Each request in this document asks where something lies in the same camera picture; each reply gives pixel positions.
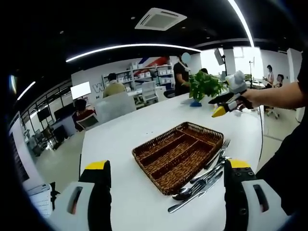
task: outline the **potted plant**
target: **potted plant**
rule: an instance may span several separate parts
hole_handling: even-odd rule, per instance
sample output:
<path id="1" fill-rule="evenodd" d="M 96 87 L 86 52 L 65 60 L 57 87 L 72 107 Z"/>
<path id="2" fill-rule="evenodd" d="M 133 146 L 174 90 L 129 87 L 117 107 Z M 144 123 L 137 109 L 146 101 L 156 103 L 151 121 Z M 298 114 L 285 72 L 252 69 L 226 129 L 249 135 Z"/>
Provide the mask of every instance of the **potted plant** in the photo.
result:
<path id="1" fill-rule="evenodd" d="M 221 94 L 225 89 L 223 84 L 218 79 L 210 74 L 199 71 L 195 75 L 189 77 L 190 92 L 189 98 L 193 98 L 194 102 L 191 106 L 202 106 L 200 101 L 207 95 L 215 97 Z"/>

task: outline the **ceiling air conditioner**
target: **ceiling air conditioner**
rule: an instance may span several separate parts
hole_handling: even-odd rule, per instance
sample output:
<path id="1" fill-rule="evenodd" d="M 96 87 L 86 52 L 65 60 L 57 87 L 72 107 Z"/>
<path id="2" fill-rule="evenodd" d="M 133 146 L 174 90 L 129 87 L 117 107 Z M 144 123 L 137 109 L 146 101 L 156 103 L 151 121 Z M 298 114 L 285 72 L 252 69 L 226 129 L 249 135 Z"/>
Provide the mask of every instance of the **ceiling air conditioner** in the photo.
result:
<path id="1" fill-rule="evenodd" d="M 187 17 L 158 8 L 151 8 L 137 23 L 135 29 L 166 31 Z"/>

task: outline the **blue pot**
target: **blue pot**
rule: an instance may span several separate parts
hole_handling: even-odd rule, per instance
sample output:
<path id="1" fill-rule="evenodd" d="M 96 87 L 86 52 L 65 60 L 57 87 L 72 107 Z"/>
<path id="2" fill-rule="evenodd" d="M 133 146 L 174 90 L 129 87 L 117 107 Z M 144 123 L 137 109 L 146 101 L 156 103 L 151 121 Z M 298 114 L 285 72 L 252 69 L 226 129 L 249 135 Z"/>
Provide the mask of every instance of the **blue pot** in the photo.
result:
<path id="1" fill-rule="evenodd" d="M 202 107 L 202 104 L 198 102 L 197 100 L 194 100 L 190 106 L 191 107 Z"/>

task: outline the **ceiling light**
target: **ceiling light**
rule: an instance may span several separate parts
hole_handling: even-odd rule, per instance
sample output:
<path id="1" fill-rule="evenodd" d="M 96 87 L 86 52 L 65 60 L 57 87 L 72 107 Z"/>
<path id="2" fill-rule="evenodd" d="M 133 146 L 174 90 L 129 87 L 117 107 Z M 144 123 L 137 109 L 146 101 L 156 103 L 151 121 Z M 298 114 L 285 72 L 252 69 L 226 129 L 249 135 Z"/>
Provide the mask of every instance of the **ceiling light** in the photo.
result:
<path id="1" fill-rule="evenodd" d="M 21 97 L 35 84 L 35 81 L 32 82 L 24 91 L 20 94 L 20 96 L 17 98 L 17 100 L 20 100 Z"/>
<path id="2" fill-rule="evenodd" d="M 190 47 L 182 47 L 182 46 L 177 46 L 177 45 L 169 45 L 169 44 L 155 44 L 155 43 L 140 43 L 140 44 L 127 44 L 127 45 L 119 45 L 119 46 L 113 46 L 113 47 L 106 47 L 106 48 L 101 48 L 97 50 L 93 50 L 90 52 L 86 52 L 77 56 L 74 56 L 70 59 L 67 59 L 66 62 L 73 61 L 75 59 L 81 58 L 83 56 L 89 55 L 89 54 L 94 54 L 97 52 L 101 51 L 108 51 L 112 49 L 117 49 L 117 48 L 124 48 L 124 47 L 172 47 L 172 48 L 179 48 L 179 49 L 185 49 L 185 50 L 190 50 L 190 51 L 196 51 L 196 52 L 201 52 L 201 50 L 190 48 Z"/>
<path id="3" fill-rule="evenodd" d="M 230 5 L 231 5 L 231 6 L 233 7 L 233 9 L 235 10 L 237 16 L 240 18 L 241 23 L 242 23 L 242 25 L 243 25 L 243 27 L 244 27 L 244 29 L 245 29 L 245 32 L 246 32 L 246 34 L 247 34 L 247 36 L 248 36 L 248 39 L 249 39 L 249 42 L 250 42 L 250 46 L 251 46 L 251 47 L 255 47 L 254 41 L 252 40 L 252 36 L 251 36 L 250 30 L 249 30 L 248 25 L 247 25 L 247 22 L 246 22 L 246 20 L 245 20 L 243 14 L 242 14 L 240 8 L 238 7 L 238 5 L 235 3 L 234 0 L 228 0 L 228 2 L 230 3 Z"/>

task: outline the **knife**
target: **knife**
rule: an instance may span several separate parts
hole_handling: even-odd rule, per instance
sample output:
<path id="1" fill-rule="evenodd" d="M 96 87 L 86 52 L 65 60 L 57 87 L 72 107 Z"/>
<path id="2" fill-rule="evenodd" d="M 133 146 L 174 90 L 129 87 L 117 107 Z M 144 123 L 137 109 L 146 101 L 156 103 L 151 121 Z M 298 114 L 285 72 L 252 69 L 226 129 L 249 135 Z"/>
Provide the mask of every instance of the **knife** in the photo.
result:
<path id="1" fill-rule="evenodd" d="M 182 201 L 181 203 L 178 203 L 176 205 L 171 206 L 168 209 L 168 212 L 169 213 L 174 213 L 175 211 L 177 211 L 180 208 L 182 208 L 184 205 L 188 204 L 194 198 L 203 196 L 207 191 L 209 191 L 217 183 L 217 181 L 221 178 L 221 176 L 222 176 L 222 172 L 218 173 L 218 175 L 216 175 L 212 179 L 208 180 L 208 182 L 206 183 L 206 185 L 205 185 L 205 187 L 204 187 L 204 189 L 202 191 L 197 192 L 196 194 L 194 194 L 190 198 Z"/>

